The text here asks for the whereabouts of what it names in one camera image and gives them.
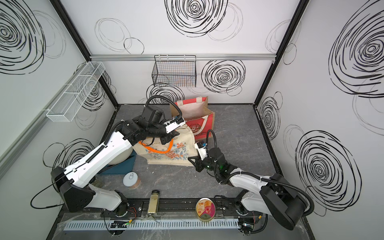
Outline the beige floral canvas tote bag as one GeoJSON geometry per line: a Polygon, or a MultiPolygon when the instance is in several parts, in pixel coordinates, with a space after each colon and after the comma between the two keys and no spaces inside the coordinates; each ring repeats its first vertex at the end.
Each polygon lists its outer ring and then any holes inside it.
{"type": "Polygon", "coordinates": [[[133,146],[133,150],[147,160],[149,165],[192,166],[189,157],[198,155],[192,130],[184,125],[169,143],[161,144],[160,138],[147,138],[133,146]]]}

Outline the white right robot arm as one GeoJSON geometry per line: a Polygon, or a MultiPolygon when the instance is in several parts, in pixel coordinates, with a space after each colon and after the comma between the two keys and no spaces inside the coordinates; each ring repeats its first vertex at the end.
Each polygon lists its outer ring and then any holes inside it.
{"type": "Polygon", "coordinates": [[[189,157],[197,172],[211,171],[220,185],[241,188],[235,198],[238,214],[259,212],[272,216],[282,227],[293,230],[300,218],[314,210],[312,198],[291,185],[282,175],[259,176],[228,163],[219,148],[195,144],[197,156],[189,157]]]}

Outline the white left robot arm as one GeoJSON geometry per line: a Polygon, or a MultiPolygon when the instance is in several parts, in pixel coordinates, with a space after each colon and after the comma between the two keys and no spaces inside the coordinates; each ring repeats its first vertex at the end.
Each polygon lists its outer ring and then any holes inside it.
{"type": "Polygon", "coordinates": [[[129,211],[127,198],[119,191],[107,191],[93,186],[90,181],[115,159],[126,160],[130,149],[146,138],[158,138],[169,143],[185,124],[181,114],[170,120],[156,107],[145,106],[142,114],[131,120],[120,121],[108,133],[106,140],[86,156],[67,166],[56,167],[51,176],[65,206],[70,212],[86,208],[104,209],[117,217],[129,211]]]}

